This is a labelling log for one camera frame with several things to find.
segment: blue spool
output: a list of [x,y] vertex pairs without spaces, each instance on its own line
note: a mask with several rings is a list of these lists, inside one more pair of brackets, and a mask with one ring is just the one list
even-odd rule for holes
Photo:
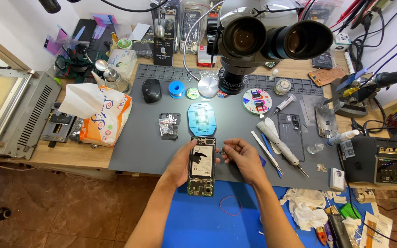
[[172,98],[179,99],[185,94],[185,85],[180,81],[174,81],[168,86]]

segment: blue work mat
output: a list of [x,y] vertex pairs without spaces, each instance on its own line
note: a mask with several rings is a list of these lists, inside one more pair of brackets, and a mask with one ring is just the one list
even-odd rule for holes
[[[281,199],[288,188],[273,187],[278,199]],[[241,204],[241,213],[230,216],[223,212],[220,201],[228,196],[236,196]],[[349,199],[348,193],[342,193]],[[373,213],[371,204],[357,203],[355,197],[354,206],[362,213]],[[221,204],[222,208],[230,214],[237,214],[240,205],[234,197],[229,197]],[[282,206],[286,217],[295,229],[296,223],[289,212],[289,201]],[[190,196],[187,194],[187,183],[177,189],[171,204],[168,220],[163,238],[163,247],[266,247],[265,237],[258,233],[263,232],[263,226],[259,220],[257,200],[254,190],[246,183],[219,181],[215,182],[214,197]],[[325,247],[319,242],[315,244],[315,231],[296,230],[301,241],[306,247]]]

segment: red rubber band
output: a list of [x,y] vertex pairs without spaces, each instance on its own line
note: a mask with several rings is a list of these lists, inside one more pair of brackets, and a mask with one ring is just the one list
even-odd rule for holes
[[[230,213],[226,212],[226,211],[221,207],[221,203],[222,203],[226,198],[228,198],[228,197],[234,197],[235,199],[237,199],[238,203],[240,203],[240,211],[238,211],[237,214],[230,214]],[[237,215],[239,215],[239,214],[241,213],[241,209],[242,209],[241,201],[238,200],[238,198],[237,198],[235,195],[228,195],[228,196],[224,197],[224,198],[220,201],[220,204],[219,204],[219,205],[220,205],[220,209],[223,210],[223,212],[229,214],[230,216],[237,216]]]

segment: hand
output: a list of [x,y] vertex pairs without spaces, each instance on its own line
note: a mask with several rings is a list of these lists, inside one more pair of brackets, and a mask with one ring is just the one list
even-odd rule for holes
[[[190,142],[183,145],[177,150],[173,159],[169,163],[162,176],[166,177],[176,188],[183,185],[188,180],[188,166],[189,166],[189,153],[196,146],[197,139],[192,139]],[[220,162],[219,158],[215,159],[216,163]]]
[[223,143],[224,162],[235,161],[246,183],[252,185],[259,180],[267,180],[258,152],[251,144],[240,138],[227,139]]

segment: sticker label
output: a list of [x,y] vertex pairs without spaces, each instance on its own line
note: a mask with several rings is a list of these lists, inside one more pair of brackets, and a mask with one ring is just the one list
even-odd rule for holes
[[212,157],[213,157],[213,147],[212,146],[203,146],[196,145],[194,147],[194,152],[200,152],[206,155],[207,157],[202,156],[200,163],[192,162],[192,176],[212,176]]
[[350,139],[340,143],[339,145],[341,146],[342,160],[355,156],[355,151],[353,150],[352,141]]

